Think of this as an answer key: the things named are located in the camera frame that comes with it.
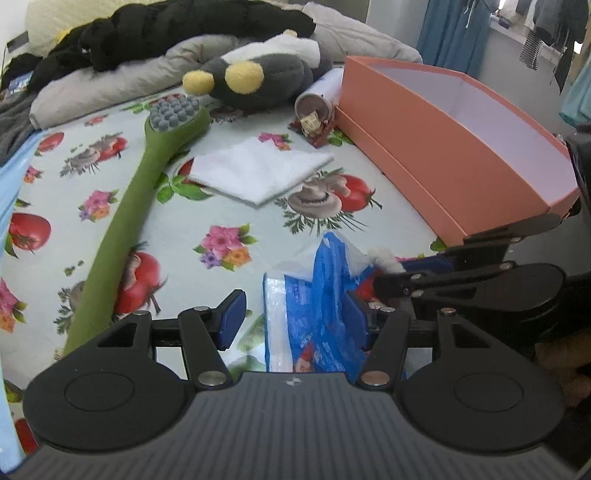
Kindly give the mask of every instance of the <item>yellow plush foot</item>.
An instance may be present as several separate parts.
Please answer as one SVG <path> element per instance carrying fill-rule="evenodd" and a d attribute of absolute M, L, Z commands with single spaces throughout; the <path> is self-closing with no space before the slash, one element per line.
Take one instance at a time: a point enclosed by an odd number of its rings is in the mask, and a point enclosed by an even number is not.
<path fill-rule="evenodd" d="M 226 69 L 225 78 L 230 90 L 241 95 L 248 95 L 261 87 L 265 73 L 258 63 L 239 61 Z"/>
<path fill-rule="evenodd" d="M 206 95 L 215 87 L 213 75 L 203 70 L 193 70 L 183 76 L 183 88 L 189 95 Z"/>

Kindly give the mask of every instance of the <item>silver screw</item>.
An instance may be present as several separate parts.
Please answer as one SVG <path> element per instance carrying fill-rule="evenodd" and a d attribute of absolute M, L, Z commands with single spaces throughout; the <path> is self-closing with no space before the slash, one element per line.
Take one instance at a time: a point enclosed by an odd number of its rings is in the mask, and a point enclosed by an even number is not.
<path fill-rule="evenodd" d="M 226 379 L 226 375 L 217 370 L 209 370 L 207 372 L 203 372 L 197 377 L 199 383 L 207 387 L 218 387 L 222 385 L 226 381 Z"/>
<path fill-rule="evenodd" d="M 383 387 L 390 382 L 390 376 L 380 370 L 370 370 L 361 375 L 361 381 L 371 387 Z"/>
<path fill-rule="evenodd" d="M 443 316 L 445 316 L 445 317 L 450 317 L 450 316 L 452 316 L 452 315 L 455 315 L 455 314 L 456 314 L 456 309 L 454 309 L 454 308 L 451 308 L 451 307 L 443 307 L 443 308 L 440 310 L 440 312 L 441 312 L 441 314 L 442 314 Z"/>

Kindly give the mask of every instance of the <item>white logo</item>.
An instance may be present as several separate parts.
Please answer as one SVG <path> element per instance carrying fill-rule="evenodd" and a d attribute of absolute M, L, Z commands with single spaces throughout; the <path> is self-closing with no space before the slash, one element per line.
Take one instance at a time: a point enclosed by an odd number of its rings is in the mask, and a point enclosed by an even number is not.
<path fill-rule="evenodd" d="M 291 380 L 286 380 L 285 383 L 290 387 L 297 387 L 299 384 L 301 384 L 301 380 L 297 377 L 294 377 Z"/>

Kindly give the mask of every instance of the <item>white napkin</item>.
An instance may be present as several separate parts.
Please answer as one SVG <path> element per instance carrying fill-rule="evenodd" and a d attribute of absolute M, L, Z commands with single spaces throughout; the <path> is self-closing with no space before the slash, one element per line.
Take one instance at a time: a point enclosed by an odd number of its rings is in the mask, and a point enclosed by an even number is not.
<path fill-rule="evenodd" d="M 325 153 L 280 151 L 256 137 L 224 150 L 195 157 L 189 178 L 260 205 L 310 177 L 332 160 Z"/>

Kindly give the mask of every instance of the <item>floral tablecloth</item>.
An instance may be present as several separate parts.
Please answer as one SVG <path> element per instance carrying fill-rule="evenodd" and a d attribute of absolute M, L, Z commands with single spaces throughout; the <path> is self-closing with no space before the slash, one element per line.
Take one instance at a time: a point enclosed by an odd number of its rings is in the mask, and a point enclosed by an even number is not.
<path fill-rule="evenodd" d="M 163 93 L 172 95 L 177 90 Z M 96 250 L 142 153 L 144 121 L 153 97 L 114 107 L 47 132 L 30 152 L 5 243 L 0 281 L 0 349 L 5 378 L 19 388 L 59 358 Z M 148 309 L 176 317 L 217 306 L 234 288 L 248 315 L 222 357 L 230 370 L 262 370 L 262 278 L 278 263 L 342 230 L 362 251 L 388 247 L 400 257 L 428 253 L 435 234 L 388 179 L 340 132 L 323 151 L 334 160 L 305 185 L 253 208 L 187 178 L 193 157 L 249 137 L 279 150 L 314 151 L 287 129 L 293 109 L 249 115 L 209 98 L 209 132 L 172 159 L 130 252 L 113 321 Z M 312 207 L 303 191 L 322 194 Z M 180 353 L 159 361 L 184 375 Z"/>

